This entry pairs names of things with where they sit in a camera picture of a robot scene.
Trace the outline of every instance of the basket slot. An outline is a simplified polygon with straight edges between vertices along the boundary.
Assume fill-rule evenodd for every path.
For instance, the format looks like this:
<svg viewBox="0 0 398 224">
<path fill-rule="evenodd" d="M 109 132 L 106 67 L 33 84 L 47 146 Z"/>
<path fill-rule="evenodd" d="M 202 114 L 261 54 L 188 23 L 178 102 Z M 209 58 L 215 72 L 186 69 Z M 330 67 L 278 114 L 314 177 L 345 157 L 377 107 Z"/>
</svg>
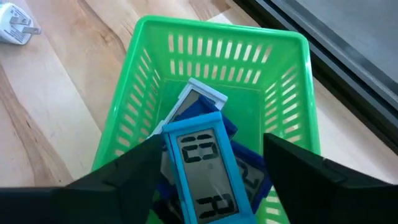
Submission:
<svg viewBox="0 0 398 224">
<path fill-rule="evenodd" d="M 272 116 L 270 118 L 267 118 L 265 124 L 266 125 L 270 125 L 273 122 L 276 122 L 277 118 L 278 118 L 278 115 L 274 115 L 274 116 Z"/>
<path fill-rule="evenodd" d="M 154 103 L 156 103 L 156 99 L 152 93 L 148 93 L 150 100 L 152 100 Z"/>
<path fill-rule="evenodd" d="M 256 47 L 256 50 L 254 51 L 254 55 L 253 55 L 253 58 L 251 60 L 253 63 L 256 63 L 257 60 L 259 59 L 261 50 L 262 50 L 262 45 L 260 44 L 260 45 L 258 45 Z"/>
<path fill-rule="evenodd" d="M 188 62 L 188 63 L 187 63 L 187 75 L 188 75 L 189 77 L 192 76 L 192 62 Z"/>
<path fill-rule="evenodd" d="M 114 142 L 114 146 L 115 146 L 116 149 L 120 149 L 120 150 L 122 150 L 122 151 L 127 151 L 127 150 L 130 149 L 129 146 L 125 146 L 125 145 L 121 144 L 121 143 L 119 142 L 119 140 L 117 140 L 116 142 Z"/>
<path fill-rule="evenodd" d="M 274 197 L 274 196 L 268 196 L 266 198 L 266 201 L 270 203 L 280 203 L 279 197 Z"/>
<path fill-rule="evenodd" d="M 272 126 L 270 126 L 269 128 L 266 129 L 266 133 L 271 133 L 273 130 L 277 129 L 278 125 L 274 124 Z"/>
<path fill-rule="evenodd" d="M 145 109 L 144 112 L 145 112 L 145 115 L 146 115 L 149 119 L 151 119 L 151 120 L 154 119 L 152 113 L 151 113 L 149 110 Z"/>
<path fill-rule="evenodd" d="M 131 137 L 132 137 L 132 136 L 126 134 L 126 133 L 123 132 L 123 131 L 118 132 L 118 136 L 119 136 L 119 138 L 121 139 L 120 141 L 123 141 L 123 142 L 126 142 L 126 141 L 127 141 L 127 142 L 131 142 Z"/>
<path fill-rule="evenodd" d="M 277 110 L 277 108 L 278 108 L 278 107 L 275 106 L 275 107 L 269 109 L 269 110 L 266 112 L 266 117 L 272 115 L 272 114 Z"/>
<path fill-rule="evenodd" d="M 151 88 L 151 90 L 152 90 L 152 92 L 155 94 L 155 95 L 158 95 L 158 92 L 157 92 L 157 88 L 155 88 L 155 86 L 154 85 L 151 85 L 150 86 L 150 88 Z"/>
<path fill-rule="evenodd" d="M 152 127 L 152 125 L 150 124 L 150 122 L 149 122 L 147 119 L 144 118 L 142 121 L 144 122 L 144 124 L 145 124 L 148 128 Z"/>
<path fill-rule="evenodd" d="M 120 149 L 115 149 L 114 154 L 117 156 L 121 156 L 124 154 L 124 151 L 120 150 Z"/>
<path fill-rule="evenodd" d="M 242 79 L 244 68 L 240 68 L 238 72 L 238 76 L 236 77 L 236 82 L 240 82 Z"/>
<path fill-rule="evenodd" d="M 124 115 L 124 119 L 121 120 L 121 123 L 130 129 L 134 129 L 134 126 L 137 124 L 127 113 Z"/>
<path fill-rule="evenodd" d="M 172 75 L 175 75 L 175 63 L 174 59 L 170 59 L 170 72 Z"/>
<path fill-rule="evenodd" d="M 299 114 L 297 112 L 294 111 L 295 114 L 292 114 L 291 116 L 289 116 L 288 114 L 286 114 L 285 118 L 283 119 L 282 123 L 283 124 L 287 124 L 289 122 L 292 122 L 293 120 L 297 119 L 299 117 Z"/>
<path fill-rule="evenodd" d="M 144 59 L 143 56 L 141 56 L 141 62 L 144 64 L 144 66 L 145 66 L 145 68 L 146 68 L 147 70 L 150 70 L 150 69 L 149 69 L 149 66 L 148 66 L 148 63 L 145 61 L 145 59 Z"/>
<path fill-rule="evenodd" d="M 266 104 L 266 109 L 269 108 L 270 106 L 272 106 L 274 103 L 276 102 L 276 99 L 274 98 L 273 100 L 271 100 L 270 102 L 268 102 Z"/>
<path fill-rule="evenodd" d="M 259 80 L 259 78 L 260 78 L 260 75 L 261 75 L 261 70 L 257 70 L 256 71 L 256 75 L 254 76 L 254 78 L 253 78 L 253 84 L 256 84 L 257 83 L 257 81 Z"/>
<path fill-rule="evenodd" d="M 207 39 L 207 46 L 206 46 L 206 56 L 207 57 L 211 56 L 211 50 L 212 50 L 211 47 L 212 46 L 213 46 L 213 39 L 212 38 Z"/>
<path fill-rule="evenodd" d="M 280 210 L 277 208 L 266 207 L 266 213 L 272 214 L 272 215 L 280 215 Z"/>
<path fill-rule="evenodd" d="M 154 69 L 154 72 L 155 72 L 155 75 L 156 75 L 157 79 L 158 79 L 159 81 L 161 81 L 161 78 L 160 78 L 160 76 L 159 76 L 159 73 L 157 72 L 156 69 Z"/>
<path fill-rule="evenodd" d="M 295 81 L 295 77 L 296 77 L 296 74 L 291 75 L 286 81 L 284 81 L 282 83 L 282 87 L 285 87 L 290 82 L 294 82 Z"/>
<path fill-rule="evenodd" d="M 195 77 L 199 77 L 200 76 L 200 63 L 197 63 L 195 66 Z"/>
<path fill-rule="evenodd" d="M 295 66 L 291 66 L 281 77 L 281 79 L 284 79 L 286 76 L 288 76 L 291 72 L 295 70 Z"/>
<path fill-rule="evenodd" d="M 269 218 L 266 218 L 266 224 L 280 224 L 280 222 L 277 222 L 277 221 L 271 220 Z"/>
<path fill-rule="evenodd" d="M 159 88 L 159 83 L 157 82 L 155 76 L 152 76 L 152 80 L 154 81 L 155 85 Z"/>
<path fill-rule="evenodd" d="M 286 140 L 289 141 L 289 142 L 291 142 L 291 143 L 295 143 L 295 142 L 301 140 L 301 138 L 302 138 L 301 135 L 296 135 L 296 136 L 287 138 Z"/>
<path fill-rule="evenodd" d="M 284 89 L 284 91 L 282 92 L 282 96 L 286 95 L 288 92 L 294 90 L 295 88 L 297 88 L 297 84 L 296 83 L 291 84 L 291 86 Z"/>
<path fill-rule="evenodd" d="M 266 102 L 271 100 L 271 98 L 276 94 L 276 90 L 270 92 L 269 94 L 266 95 Z"/>
<path fill-rule="evenodd" d="M 264 52 L 264 56 L 261 59 L 261 63 L 267 62 L 267 59 L 269 58 L 271 52 L 272 52 L 272 45 L 267 47 L 267 50 Z"/>
<path fill-rule="evenodd" d="M 147 104 L 147 106 L 149 107 L 149 109 L 151 109 L 152 111 L 154 111 L 154 110 L 155 110 L 155 106 L 154 106 L 154 105 L 152 105 L 152 103 L 150 103 L 150 101 L 149 101 L 149 100 L 147 100 L 147 101 L 146 101 L 146 104 Z"/>
<path fill-rule="evenodd" d="M 243 61 L 244 61 L 244 62 L 248 60 L 249 55 L 250 55 L 250 53 L 251 53 L 251 48 L 252 48 L 252 45 L 251 45 L 251 44 L 249 44 L 249 45 L 246 47 L 246 50 L 244 51 L 244 55 L 243 55 Z"/>
<path fill-rule="evenodd" d="M 235 74 L 235 67 L 231 67 L 229 70 L 228 81 L 232 81 L 232 79 L 234 78 L 234 74 Z"/>
<path fill-rule="evenodd" d="M 142 137 L 138 138 L 138 143 L 143 143 L 145 141 L 145 139 L 146 139 L 146 137 L 145 138 L 142 138 Z"/>
<path fill-rule="evenodd" d="M 149 132 L 148 132 L 148 130 L 147 130 L 146 128 L 141 128 L 141 129 L 140 129 L 140 132 L 141 132 L 145 137 L 148 137 L 148 136 L 149 136 Z"/>
<path fill-rule="evenodd" d="M 140 70 L 142 76 L 144 76 L 145 79 L 148 79 L 148 76 L 147 76 L 146 72 L 144 71 L 144 69 L 142 69 L 141 65 L 138 66 L 138 69 Z"/>
<path fill-rule="evenodd" d="M 181 34 L 178 35 L 178 52 L 180 54 L 184 53 L 184 47 L 183 47 L 184 43 L 183 42 L 184 42 L 183 36 Z"/>
<path fill-rule="evenodd" d="M 169 52 L 174 53 L 174 36 L 169 34 Z"/>
<path fill-rule="evenodd" d="M 137 85 L 134 84 L 132 87 L 137 91 L 137 93 L 139 94 L 139 96 L 141 96 L 141 98 L 144 97 L 144 93 Z"/>
<path fill-rule="evenodd" d="M 207 78 L 209 76 L 209 64 L 205 64 L 205 69 L 203 70 L 203 78 Z"/>
<path fill-rule="evenodd" d="M 286 114 L 294 109 L 297 108 L 298 103 L 294 101 L 288 102 L 286 105 L 284 105 L 284 110 L 282 111 L 282 114 Z"/>
<path fill-rule="evenodd" d="M 253 69 L 249 69 L 248 72 L 246 73 L 246 77 L 244 78 L 244 83 L 249 82 L 252 73 L 253 73 Z"/>
<path fill-rule="evenodd" d="M 226 65 L 223 65 L 223 67 L 221 68 L 220 81 L 223 81 L 225 79 L 225 73 L 226 73 Z"/>
<path fill-rule="evenodd" d="M 197 56 L 201 56 L 202 51 L 203 51 L 203 38 L 199 37 L 197 45 Z"/>
<path fill-rule="evenodd" d="M 282 104 L 285 105 L 286 103 L 290 102 L 291 100 L 294 100 L 296 98 L 296 96 L 297 96 L 297 93 L 293 93 L 291 95 L 284 96 Z"/>
<path fill-rule="evenodd" d="M 193 53 L 193 37 L 191 35 L 188 36 L 187 51 L 188 51 L 189 55 L 192 55 L 192 53 Z"/>
<path fill-rule="evenodd" d="M 128 103 L 126 105 L 126 113 L 130 116 L 138 116 L 138 110 L 130 103 L 130 99 L 127 99 Z"/>
<path fill-rule="evenodd" d="M 220 57 L 222 48 L 223 48 L 223 39 L 219 39 L 217 41 L 216 58 Z"/>
<path fill-rule="evenodd" d="M 211 79 L 214 80 L 217 77 L 218 66 L 213 65 L 213 71 L 211 72 Z"/>
<path fill-rule="evenodd" d="M 147 57 L 148 61 L 152 63 L 152 59 L 150 59 L 147 49 L 144 49 L 144 54 Z"/>
<path fill-rule="evenodd" d="M 127 126 L 121 124 L 120 130 L 122 131 L 122 133 L 126 133 L 128 136 L 132 136 L 132 130 L 130 128 L 128 128 Z"/>
<path fill-rule="evenodd" d="M 234 60 L 237 60 L 241 55 L 241 49 L 242 49 L 242 43 L 239 42 L 235 48 Z"/>
<path fill-rule="evenodd" d="M 135 74 L 134 76 L 138 80 L 139 84 L 145 89 L 146 85 L 145 85 L 144 81 L 142 81 L 141 77 L 138 74 Z"/>
<path fill-rule="evenodd" d="M 269 91 L 271 91 L 275 86 L 276 86 L 276 82 L 274 82 L 270 87 L 268 87 L 268 88 L 266 89 L 266 93 L 268 93 Z"/>
<path fill-rule="evenodd" d="M 178 74 L 179 75 L 184 74 L 184 62 L 182 60 L 178 61 Z"/>
<path fill-rule="evenodd" d="M 132 101 L 130 101 L 131 103 L 133 103 L 133 104 L 135 104 L 135 105 L 137 105 L 137 106 L 139 106 L 139 107 L 142 106 L 141 101 L 138 100 L 138 98 L 135 96 L 135 94 L 130 93 L 130 98 L 132 99 Z"/>
<path fill-rule="evenodd" d="M 231 52 L 232 52 L 232 41 L 228 41 L 227 45 L 226 45 L 226 49 L 225 49 L 225 59 L 229 59 L 229 57 L 231 56 Z"/>
</svg>

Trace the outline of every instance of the digital digit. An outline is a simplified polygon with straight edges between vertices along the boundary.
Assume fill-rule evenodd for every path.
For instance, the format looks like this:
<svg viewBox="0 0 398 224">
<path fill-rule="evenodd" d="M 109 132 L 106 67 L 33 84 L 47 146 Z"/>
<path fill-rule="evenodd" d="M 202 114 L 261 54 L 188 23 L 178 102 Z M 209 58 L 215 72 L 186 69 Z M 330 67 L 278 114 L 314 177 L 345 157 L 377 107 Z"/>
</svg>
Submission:
<svg viewBox="0 0 398 224">
<path fill-rule="evenodd" d="M 220 202 L 223 200 L 226 201 L 228 206 L 225 208 L 218 208 L 217 202 Z M 231 213 L 235 210 L 235 206 L 234 206 L 234 203 L 232 201 L 232 197 L 230 194 L 223 194 L 221 196 L 216 195 L 214 197 L 201 198 L 201 199 L 198 199 L 197 202 L 200 205 L 211 203 L 211 208 L 213 209 L 212 211 L 203 212 L 202 214 L 199 215 L 199 218 L 209 218 L 209 217 L 213 217 L 217 214 L 222 215 L 222 214 L 226 214 L 226 213 Z"/>
<path fill-rule="evenodd" d="M 209 138 L 211 138 L 211 135 L 209 135 L 209 134 L 198 135 L 198 140 L 204 140 L 204 139 L 209 139 Z"/>
<path fill-rule="evenodd" d="M 189 137 L 185 137 L 181 140 L 182 143 L 185 142 L 193 142 L 195 141 L 195 137 L 193 136 L 189 136 Z M 191 162 L 198 162 L 201 161 L 199 156 L 193 156 L 193 157 L 189 157 L 188 155 L 188 151 L 193 151 L 193 150 L 197 150 L 198 146 L 197 145 L 191 145 L 191 146 L 184 146 L 182 147 L 182 156 L 184 157 L 184 161 L 186 163 L 191 163 Z"/>
<path fill-rule="evenodd" d="M 182 156 L 184 157 L 184 161 L 186 163 L 201 161 L 199 156 L 189 157 L 189 155 L 188 155 L 188 151 L 193 151 L 193 150 L 197 150 L 197 149 L 198 149 L 197 145 L 182 147 Z"/>
<path fill-rule="evenodd" d="M 225 214 L 225 213 L 231 213 L 235 210 L 234 202 L 232 201 L 230 194 L 223 194 L 222 198 L 219 195 L 217 195 L 217 196 L 214 196 L 213 199 L 216 202 L 215 203 L 216 207 L 213 207 L 213 209 L 216 209 L 218 214 L 221 215 L 221 214 Z M 218 208 L 217 201 L 222 201 L 222 200 L 226 200 L 226 203 L 228 206 L 225 208 Z"/>
<path fill-rule="evenodd" d="M 201 147 L 202 149 L 211 147 L 211 150 L 213 151 L 212 154 L 204 155 L 202 157 L 203 160 L 214 159 L 218 157 L 217 147 L 213 142 L 199 144 L 199 147 Z"/>
<path fill-rule="evenodd" d="M 213 216 L 217 215 L 216 210 L 214 209 L 214 206 L 213 206 L 213 198 L 212 197 L 201 198 L 201 199 L 198 199 L 197 202 L 200 205 L 205 205 L 207 203 L 211 203 L 211 207 L 213 208 L 212 211 L 207 211 L 207 212 L 203 212 L 202 214 L 200 214 L 199 218 L 209 218 L 209 217 L 213 217 Z"/>
<path fill-rule="evenodd" d="M 186 142 L 194 142 L 196 140 L 204 140 L 204 139 L 211 139 L 212 136 L 209 134 L 200 134 L 198 135 L 197 138 L 193 137 L 193 136 L 189 136 L 189 137 L 185 137 L 181 140 L 181 143 L 186 143 Z M 217 147 L 215 146 L 215 144 L 213 142 L 206 142 L 206 143 L 201 143 L 199 144 L 199 147 L 201 149 L 206 149 L 206 148 L 211 148 L 212 152 L 211 154 L 208 155 L 204 155 L 202 158 L 200 158 L 199 156 L 193 156 L 193 157 L 189 157 L 188 155 L 188 151 L 194 151 L 198 149 L 198 145 L 194 144 L 191 146 L 184 146 L 182 147 L 182 156 L 184 158 L 184 161 L 186 163 L 191 163 L 191 162 L 198 162 L 203 160 L 208 160 L 208 159 L 214 159 L 218 157 L 218 150 Z"/>
<path fill-rule="evenodd" d="M 248 179 L 249 171 L 248 171 L 247 165 L 245 163 L 239 161 L 239 160 L 237 160 L 236 163 L 238 163 L 238 166 L 240 166 L 243 169 L 243 174 L 242 174 L 243 182 L 246 185 L 248 185 L 250 188 L 256 189 L 256 187 L 259 185 L 260 180 L 259 179 L 255 179 L 253 182 L 251 182 Z"/>
</svg>

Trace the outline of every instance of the blue digital thermometer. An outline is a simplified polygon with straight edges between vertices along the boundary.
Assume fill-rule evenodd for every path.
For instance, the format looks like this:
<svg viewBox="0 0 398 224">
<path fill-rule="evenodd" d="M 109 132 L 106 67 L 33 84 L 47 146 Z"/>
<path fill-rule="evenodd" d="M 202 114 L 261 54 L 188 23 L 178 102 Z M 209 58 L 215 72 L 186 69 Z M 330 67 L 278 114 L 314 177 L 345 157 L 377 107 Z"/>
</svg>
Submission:
<svg viewBox="0 0 398 224">
<path fill-rule="evenodd" d="M 175 120 L 180 121 L 183 119 L 193 118 L 201 114 L 207 114 L 215 111 L 219 111 L 219 109 L 215 106 L 215 104 L 209 98 L 201 95 L 196 100 L 196 102 L 194 102 L 184 112 L 178 115 L 175 118 Z M 223 115 L 223 122 L 226 133 L 228 137 L 231 139 L 238 131 L 238 128 L 224 115 Z"/>
<path fill-rule="evenodd" d="M 167 124 L 185 223 L 255 223 L 219 111 Z"/>
<path fill-rule="evenodd" d="M 251 208 L 253 213 L 256 213 L 261 200 L 268 196 L 272 187 L 266 165 L 262 156 L 236 141 L 231 141 L 231 147 L 246 188 Z"/>
</svg>

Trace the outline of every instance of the dark blue object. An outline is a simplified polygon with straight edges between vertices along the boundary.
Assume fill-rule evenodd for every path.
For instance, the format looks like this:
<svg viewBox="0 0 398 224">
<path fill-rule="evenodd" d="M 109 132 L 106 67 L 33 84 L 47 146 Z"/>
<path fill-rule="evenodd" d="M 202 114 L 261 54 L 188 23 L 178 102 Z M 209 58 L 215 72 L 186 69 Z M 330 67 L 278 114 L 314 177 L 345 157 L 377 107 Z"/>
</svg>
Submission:
<svg viewBox="0 0 398 224">
<path fill-rule="evenodd" d="M 184 112 L 182 112 L 179 116 L 175 118 L 174 121 L 180 121 L 183 119 L 193 118 L 199 116 L 201 114 L 212 113 L 215 111 L 219 111 L 217 107 L 212 103 L 212 101 L 201 95 L 199 99 L 196 100 L 190 107 L 188 107 Z M 230 139 L 236 134 L 238 128 L 224 115 L 223 122 L 225 126 L 226 133 Z"/>
<path fill-rule="evenodd" d="M 255 195 L 252 196 L 252 199 L 251 199 L 251 197 L 249 197 L 249 201 L 250 201 L 253 213 L 256 213 L 257 209 L 260 206 L 261 200 L 268 196 L 268 193 L 272 187 L 272 182 L 271 182 L 268 172 L 266 170 L 266 165 L 264 163 L 264 159 L 259 154 L 255 153 L 252 150 L 246 148 L 245 146 L 237 143 L 236 141 L 231 141 L 231 147 L 232 147 L 232 151 L 234 152 L 235 158 L 241 159 L 246 164 L 249 164 L 251 167 L 264 173 L 263 181 L 258 183 L 258 184 L 260 184 L 260 187 L 258 188 L 257 192 L 255 193 Z M 250 187 L 250 185 L 252 183 L 246 177 L 248 174 L 247 165 L 243 164 L 241 161 L 238 161 L 238 160 L 236 162 L 241 169 L 245 169 L 246 173 L 244 172 L 242 174 L 242 178 L 243 178 L 243 183 L 245 185 L 246 191 L 248 191 L 248 188 Z"/>
</svg>

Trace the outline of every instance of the lcd display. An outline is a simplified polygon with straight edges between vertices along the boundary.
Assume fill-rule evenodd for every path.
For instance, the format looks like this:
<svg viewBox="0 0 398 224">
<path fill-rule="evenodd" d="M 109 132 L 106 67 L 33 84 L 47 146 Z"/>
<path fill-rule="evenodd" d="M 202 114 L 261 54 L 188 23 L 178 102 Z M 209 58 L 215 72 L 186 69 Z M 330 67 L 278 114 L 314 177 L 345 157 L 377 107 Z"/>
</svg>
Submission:
<svg viewBox="0 0 398 224">
<path fill-rule="evenodd" d="M 177 143 L 198 223 L 238 213 L 214 130 L 179 136 Z"/>
</svg>

